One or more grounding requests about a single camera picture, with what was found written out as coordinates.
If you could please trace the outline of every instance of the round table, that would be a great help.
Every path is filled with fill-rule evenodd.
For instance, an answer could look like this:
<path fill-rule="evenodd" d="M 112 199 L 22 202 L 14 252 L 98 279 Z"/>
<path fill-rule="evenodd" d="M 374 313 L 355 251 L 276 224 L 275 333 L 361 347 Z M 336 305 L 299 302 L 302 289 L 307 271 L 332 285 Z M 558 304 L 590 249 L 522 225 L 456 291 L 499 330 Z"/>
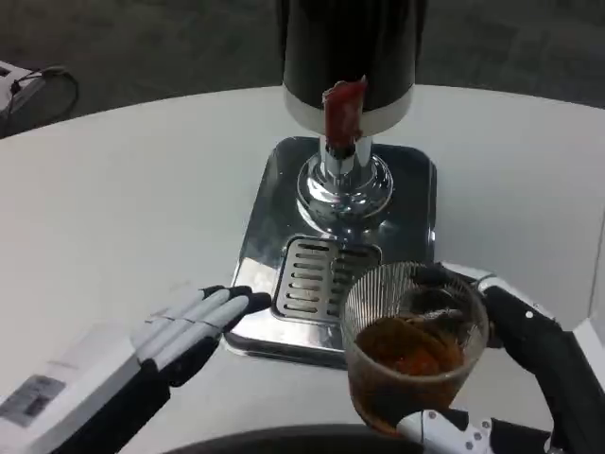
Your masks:
<path fill-rule="evenodd" d="M 497 271 L 573 328 L 586 317 L 605 185 L 605 112 L 417 86 L 376 141 L 438 169 L 437 258 Z M 175 289 L 231 281 L 265 161 L 308 135 L 279 87 L 167 99 L 0 142 L 0 399 L 92 323 L 127 329 Z M 456 405 L 549 428 L 533 378 L 484 354 Z M 122 451 L 360 420 L 342 371 L 220 348 Z"/>

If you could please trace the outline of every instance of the floor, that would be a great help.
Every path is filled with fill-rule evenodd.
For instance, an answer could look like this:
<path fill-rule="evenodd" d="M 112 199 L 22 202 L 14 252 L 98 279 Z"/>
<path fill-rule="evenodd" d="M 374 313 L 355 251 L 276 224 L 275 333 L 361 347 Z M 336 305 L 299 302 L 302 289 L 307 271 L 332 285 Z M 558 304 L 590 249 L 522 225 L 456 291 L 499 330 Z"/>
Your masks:
<path fill-rule="evenodd" d="M 420 83 L 605 107 L 605 0 L 429 0 Z M 67 65 L 74 115 L 279 84 L 274 0 L 2 0 L 0 60 Z M 47 87 L 22 131 L 61 108 Z"/>

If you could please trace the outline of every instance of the brown liquid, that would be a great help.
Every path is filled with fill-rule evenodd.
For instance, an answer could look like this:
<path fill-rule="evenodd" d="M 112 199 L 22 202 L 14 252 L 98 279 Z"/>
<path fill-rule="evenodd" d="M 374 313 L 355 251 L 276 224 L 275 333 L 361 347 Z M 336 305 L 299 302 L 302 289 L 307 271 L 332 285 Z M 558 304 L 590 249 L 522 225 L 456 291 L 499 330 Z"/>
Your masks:
<path fill-rule="evenodd" d="M 464 361 L 455 333 L 447 328 L 439 319 L 383 318 L 361 331 L 355 342 L 374 361 L 400 374 L 438 375 Z M 353 361 L 350 369 L 355 409 L 369 425 L 390 433 L 408 414 L 449 407 L 465 378 L 418 383 L 391 377 L 363 361 Z"/>

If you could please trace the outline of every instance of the ribbed plastic cup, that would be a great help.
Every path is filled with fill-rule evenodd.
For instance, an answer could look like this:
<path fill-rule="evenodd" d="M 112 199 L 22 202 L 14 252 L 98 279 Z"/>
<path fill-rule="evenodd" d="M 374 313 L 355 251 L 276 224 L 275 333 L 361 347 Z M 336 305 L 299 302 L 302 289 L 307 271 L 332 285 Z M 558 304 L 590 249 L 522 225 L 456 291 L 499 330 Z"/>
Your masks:
<path fill-rule="evenodd" d="M 377 267 L 353 285 L 344 305 L 341 331 L 351 398 L 366 424 L 386 433 L 395 433 L 396 421 L 411 413 L 448 408 L 487 343 L 489 322 L 477 291 L 448 272 L 429 284 L 415 277 L 427 270 L 411 262 Z M 436 375 L 405 375 L 378 363 L 356 340 L 386 317 L 439 317 L 458 343 L 460 365 Z"/>

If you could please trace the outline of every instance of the robotic hand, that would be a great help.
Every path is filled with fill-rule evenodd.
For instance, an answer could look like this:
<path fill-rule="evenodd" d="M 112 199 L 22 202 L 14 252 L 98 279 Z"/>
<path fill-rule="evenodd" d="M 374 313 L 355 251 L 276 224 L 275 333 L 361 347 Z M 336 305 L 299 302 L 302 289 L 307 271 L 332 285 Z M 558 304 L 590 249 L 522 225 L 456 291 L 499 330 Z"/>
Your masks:
<path fill-rule="evenodd" d="M 491 346 L 501 344 L 535 375 L 551 411 L 551 434 L 495 419 L 476 428 L 458 410 L 424 410 L 392 422 L 408 439 L 435 454 L 605 453 L 605 351 L 590 319 L 565 332 L 542 307 L 487 271 L 442 263 L 416 277 L 438 285 L 454 273 L 482 295 L 493 329 Z"/>
<path fill-rule="evenodd" d="M 0 454 L 119 451 L 214 353 L 221 334 L 271 299 L 210 287 L 129 336 L 98 325 L 0 403 Z"/>
<path fill-rule="evenodd" d="M 536 376 L 553 433 L 495 419 L 476 428 L 458 410 L 404 416 L 395 408 L 393 425 L 435 454 L 605 453 L 605 354 L 591 321 L 565 332 L 486 271 L 439 264 L 416 279 L 438 285 L 452 272 L 482 294 L 492 341 Z M 221 333 L 270 303 L 269 295 L 250 288 L 212 287 L 155 314 L 133 336 L 112 326 L 93 328 L 0 404 L 0 454 L 119 451 L 169 399 L 170 387 L 203 367 Z"/>

